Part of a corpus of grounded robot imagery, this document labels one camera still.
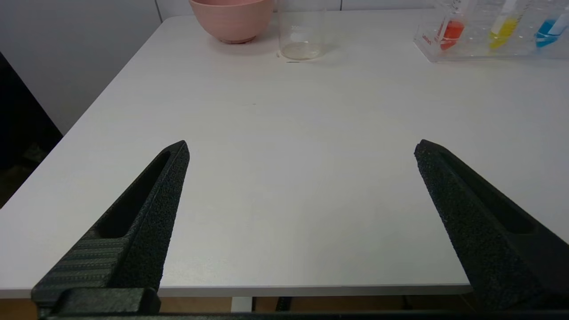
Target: glass beaker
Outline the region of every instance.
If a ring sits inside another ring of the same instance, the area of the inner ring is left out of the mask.
[[[278,0],[279,49],[293,60],[324,55],[327,0]]]

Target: red liquid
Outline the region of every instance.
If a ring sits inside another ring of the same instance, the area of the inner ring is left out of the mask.
[[[464,24],[462,22],[458,20],[450,20],[448,22],[447,29],[444,30],[443,39],[440,41],[440,48],[442,50],[446,50],[454,46],[456,42],[459,40],[460,35],[462,34],[463,31],[464,31]]]

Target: white wall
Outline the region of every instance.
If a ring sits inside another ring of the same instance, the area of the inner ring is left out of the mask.
[[[343,0],[342,10],[420,9],[424,4],[425,0]]]
[[[154,0],[0,0],[0,52],[65,134],[159,25]]]
[[[418,9],[425,0],[326,0],[329,10]],[[162,19],[177,15],[193,15],[189,0],[157,0]]]
[[[322,1],[322,0],[304,0],[304,1],[310,2],[310,1]],[[324,1],[328,2],[327,3],[328,10],[340,10],[340,5],[342,3],[342,0],[324,0]],[[163,20],[166,20],[170,17],[175,17],[177,15],[193,14],[192,7],[189,5],[189,0],[158,0],[157,3]]]

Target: table top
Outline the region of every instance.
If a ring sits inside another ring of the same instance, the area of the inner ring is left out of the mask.
[[[191,153],[163,296],[461,293],[413,156],[442,144],[569,240],[567,61],[432,64],[419,10],[329,14],[319,60],[275,24],[226,45],[166,20],[0,211],[0,296],[25,297],[165,146]]]

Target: blue liquid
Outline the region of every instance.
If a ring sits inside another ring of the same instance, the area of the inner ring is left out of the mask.
[[[556,42],[557,39],[559,39],[559,36],[561,34],[558,35],[549,34],[549,31],[551,30],[555,22],[557,22],[556,19],[545,20],[545,22],[541,25],[541,27],[535,34],[535,45],[538,48],[543,48],[548,44]]]

